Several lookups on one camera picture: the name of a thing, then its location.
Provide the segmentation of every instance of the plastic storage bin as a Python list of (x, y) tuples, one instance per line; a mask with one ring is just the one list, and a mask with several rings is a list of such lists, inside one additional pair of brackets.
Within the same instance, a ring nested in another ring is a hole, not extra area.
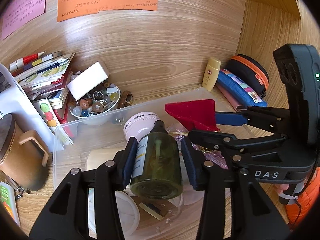
[[(126, 139), (123, 133), (123, 125), (134, 114), (144, 111), (154, 112), (168, 127), (178, 121), (165, 112), (165, 104), (200, 99), (215, 98), (204, 88), (199, 88), (88, 118), (94, 119), (95, 123), (103, 123), (100, 126), (92, 126), (85, 124), (84, 120), (76, 120), (58, 127), (55, 131), (53, 152), (54, 188), (59, 185), (72, 168), (78, 167), (82, 171), (85, 171), (87, 157), (92, 150), (125, 146)], [(229, 111), (218, 100), (215, 101), (216, 111)], [(221, 131), (233, 133), (241, 139), (254, 137), (245, 126), (220, 125), (219, 128)], [(137, 197), (133, 197), (134, 201), (139, 205), (141, 201), (135, 198)], [(166, 215), (161, 221), (155, 219), (139, 207), (139, 225), (130, 236), (126, 236), (125, 238), (128, 240), (158, 239), (165, 236), (170, 237), (175, 233), (191, 228), (194, 226), (194, 223), (199, 222), (202, 203), (203, 192), (196, 192), (192, 189), (191, 185), (184, 185), (182, 197), (174, 204), (169, 201), (159, 203), (166, 209)]]

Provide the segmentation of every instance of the red tag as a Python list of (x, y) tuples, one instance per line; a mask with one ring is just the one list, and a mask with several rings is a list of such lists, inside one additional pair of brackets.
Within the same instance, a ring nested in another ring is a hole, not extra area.
[(263, 81), (262, 81), (261, 78), (258, 76), (258, 74), (256, 74), (255, 77), (258, 79), (260, 85), (263, 85)]

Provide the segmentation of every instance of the translucent green bottle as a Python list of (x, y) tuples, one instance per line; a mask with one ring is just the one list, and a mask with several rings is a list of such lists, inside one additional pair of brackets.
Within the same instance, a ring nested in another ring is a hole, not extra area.
[(130, 189), (148, 199), (172, 199), (182, 193), (178, 145), (161, 120), (139, 142)]

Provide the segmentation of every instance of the black case with orange zipper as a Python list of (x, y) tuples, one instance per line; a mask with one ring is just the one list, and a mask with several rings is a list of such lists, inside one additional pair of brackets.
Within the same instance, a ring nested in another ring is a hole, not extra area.
[(260, 98), (266, 96), (269, 76), (256, 60), (247, 55), (238, 54), (228, 61), (225, 68), (247, 83)]

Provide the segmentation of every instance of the brown mug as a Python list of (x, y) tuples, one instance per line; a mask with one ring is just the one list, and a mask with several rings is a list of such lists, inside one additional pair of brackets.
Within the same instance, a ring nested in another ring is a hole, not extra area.
[(49, 150), (35, 130), (23, 133), (11, 114), (0, 119), (0, 170), (23, 188), (39, 190), (48, 177)]

